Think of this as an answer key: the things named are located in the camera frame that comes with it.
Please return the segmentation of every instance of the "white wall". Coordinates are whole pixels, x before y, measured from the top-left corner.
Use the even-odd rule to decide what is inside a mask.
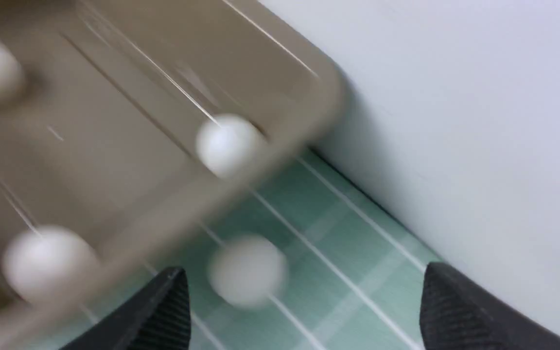
[[[355,90],[322,151],[560,334],[560,0],[262,2]]]

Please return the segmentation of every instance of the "green tiled floor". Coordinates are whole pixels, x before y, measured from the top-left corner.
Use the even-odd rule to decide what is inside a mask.
[[[438,258],[314,153],[207,225],[187,246],[149,260],[156,270],[177,264],[189,275],[191,350],[422,349],[422,273]],[[244,233],[273,242],[291,270],[286,290],[255,312],[224,303],[206,276],[217,240]],[[140,270],[88,308],[105,316],[151,277]],[[71,329],[89,326],[73,323],[45,344],[55,349],[76,334]]]

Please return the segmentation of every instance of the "beige plastic tray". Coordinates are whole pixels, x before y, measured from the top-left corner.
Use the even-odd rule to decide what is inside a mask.
[[[0,277],[0,349],[186,242],[340,109],[333,64],[255,0],[9,2],[0,0],[0,40],[31,84],[0,109],[0,258],[28,224],[58,224],[103,264],[40,307]],[[194,151],[216,113],[242,115],[268,141],[224,180]]]

